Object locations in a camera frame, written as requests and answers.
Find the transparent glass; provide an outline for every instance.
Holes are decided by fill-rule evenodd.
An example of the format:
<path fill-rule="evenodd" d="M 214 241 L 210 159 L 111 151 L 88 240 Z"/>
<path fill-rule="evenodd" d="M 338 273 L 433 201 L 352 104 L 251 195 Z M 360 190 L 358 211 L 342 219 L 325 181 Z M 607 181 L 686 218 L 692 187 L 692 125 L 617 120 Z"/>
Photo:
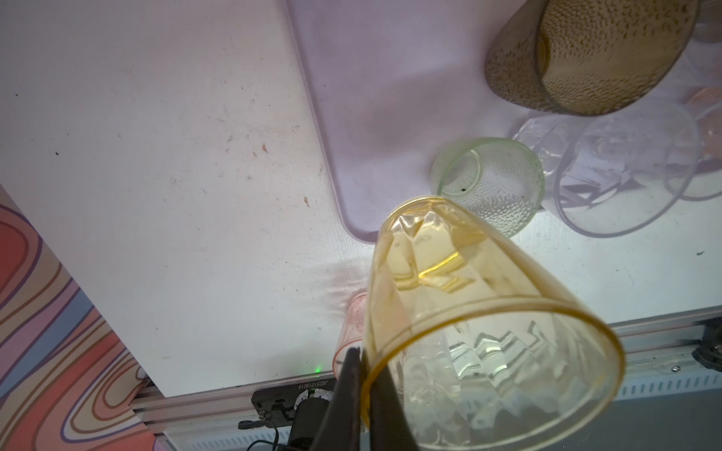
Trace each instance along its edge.
<path fill-rule="evenodd" d="M 341 368 L 346 359 L 346 353 L 351 348 L 360 348 L 363 340 L 363 319 L 366 312 L 366 293 L 359 293 L 349 302 L 344 324 L 341 326 L 339 341 L 334 352 L 334 376 L 341 374 Z"/>
<path fill-rule="evenodd" d="M 722 43 L 703 43 L 694 38 L 659 83 L 659 87 L 667 92 L 712 86 L 722 86 Z"/>
<path fill-rule="evenodd" d="M 722 88 L 702 89 L 687 109 L 700 129 L 702 152 L 692 181 L 679 198 L 707 201 L 722 195 Z"/>
<path fill-rule="evenodd" d="M 625 235 L 659 218 L 687 189 L 700 157 L 695 119 L 654 97 L 598 118 L 533 118 L 514 139 L 542 160 L 542 206 L 590 237 Z"/>
<path fill-rule="evenodd" d="M 388 365 L 421 448 L 532 450 L 598 414 L 622 380 L 613 332 L 457 203 L 414 199 L 379 232 L 361 392 Z"/>
<path fill-rule="evenodd" d="M 505 138 L 477 138 L 445 148 L 431 167 L 431 191 L 461 204 L 507 237 L 534 217 L 544 196 L 536 155 Z"/>
<path fill-rule="evenodd" d="M 664 77 L 695 25 L 697 0 L 528 0 L 492 43 L 487 83 L 536 110 L 602 115 Z"/>

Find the black cable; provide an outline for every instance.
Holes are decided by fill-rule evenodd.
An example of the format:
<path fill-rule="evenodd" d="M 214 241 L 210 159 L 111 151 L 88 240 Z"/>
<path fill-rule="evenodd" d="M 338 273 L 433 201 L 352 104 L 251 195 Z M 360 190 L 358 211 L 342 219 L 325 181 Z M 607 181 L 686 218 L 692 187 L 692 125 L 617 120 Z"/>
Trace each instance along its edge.
<path fill-rule="evenodd" d="M 248 450 L 249 450 L 252 446 L 254 446 L 256 443 L 267 443 L 268 445 L 272 445 L 272 444 L 273 444 L 273 442 L 269 442 L 268 440 L 259 439 L 259 440 L 256 440 L 255 442 L 251 443 L 251 444 L 245 449 L 245 451 L 248 451 Z M 283 446 L 283 449 L 284 449 L 284 450 L 289 450 L 289 451 L 306 451 L 306 450 L 302 450 L 302 449 L 300 449 L 300 448 L 293 447 L 293 446 L 291 446 L 291 445 L 278 445 L 278 444 L 277 444 L 276 446 Z"/>
<path fill-rule="evenodd" d="M 251 429 L 251 428 L 254 428 L 257 426 L 261 426 L 261 425 L 263 425 L 265 427 L 272 427 L 274 429 L 274 431 L 276 431 L 276 437 L 274 438 L 273 443 L 269 442 L 268 440 L 256 440 L 255 442 L 251 443 L 245 449 L 245 451 L 248 451 L 256 443 L 269 443 L 269 444 L 273 445 L 273 447 L 271 448 L 271 451 L 276 451 L 276 448 L 278 447 L 278 439 L 279 439 L 280 434 L 278 432 L 278 428 L 276 427 L 276 425 L 273 424 L 273 421 L 271 421 L 271 420 L 241 421 L 240 423 L 238 423 L 238 428 L 239 429 Z"/>

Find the pink cup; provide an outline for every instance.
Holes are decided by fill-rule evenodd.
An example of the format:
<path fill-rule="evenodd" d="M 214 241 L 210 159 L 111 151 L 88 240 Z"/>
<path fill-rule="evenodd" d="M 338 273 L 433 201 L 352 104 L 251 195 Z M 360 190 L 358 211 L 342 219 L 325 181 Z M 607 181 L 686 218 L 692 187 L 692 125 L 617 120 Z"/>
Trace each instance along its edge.
<path fill-rule="evenodd" d="M 346 319 L 341 327 L 339 342 L 336 344 L 334 354 L 334 376 L 336 379 L 341 374 L 341 367 L 346 359 L 346 353 L 352 347 L 361 347 L 363 340 L 363 318 L 366 311 L 366 292 L 359 293 L 349 302 L 349 309 Z"/>

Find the clear plastic cup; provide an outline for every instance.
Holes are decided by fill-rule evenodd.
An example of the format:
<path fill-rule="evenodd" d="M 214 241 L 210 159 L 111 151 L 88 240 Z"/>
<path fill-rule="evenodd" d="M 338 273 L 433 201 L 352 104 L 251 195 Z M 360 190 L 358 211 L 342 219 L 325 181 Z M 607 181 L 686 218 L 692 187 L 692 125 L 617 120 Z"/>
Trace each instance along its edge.
<path fill-rule="evenodd" d="M 681 97 L 688 97 L 702 87 L 711 86 L 722 86 L 722 43 L 691 40 L 652 95 L 667 97 L 670 92 L 678 92 Z"/>
<path fill-rule="evenodd" d="M 534 217 L 544 195 L 539 159 L 506 138 L 447 146 L 431 167 L 431 191 L 461 204 L 507 237 Z"/>
<path fill-rule="evenodd" d="M 542 206 L 589 237 L 625 235 L 659 218 L 687 189 L 701 149 L 692 114 L 654 97 L 598 118 L 533 118 L 514 139 L 541 160 Z"/>
<path fill-rule="evenodd" d="M 686 108 L 700 129 L 702 154 L 690 185 L 679 198 L 708 201 L 722 195 L 722 88 L 702 89 Z"/>
<path fill-rule="evenodd" d="M 339 341 L 334 352 L 334 376 L 341 374 L 341 367 L 346 359 L 346 353 L 351 348 L 360 348 L 363 340 L 363 320 L 366 311 L 366 292 L 359 293 L 349 302 L 344 324 L 341 326 Z"/>

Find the yellow plastic cup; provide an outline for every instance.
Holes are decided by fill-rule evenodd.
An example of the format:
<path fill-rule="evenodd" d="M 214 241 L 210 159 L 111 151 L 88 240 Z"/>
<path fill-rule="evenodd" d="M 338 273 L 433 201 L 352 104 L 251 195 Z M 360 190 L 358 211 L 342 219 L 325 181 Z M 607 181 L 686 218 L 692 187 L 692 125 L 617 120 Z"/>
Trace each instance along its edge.
<path fill-rule="evenodd" d="M 419 446 L 532 450 L 588 423 L 625 361 L 612 330 L 508 238 L 441 197 L 378 234 L 361 413 L 388 366 Z"/>

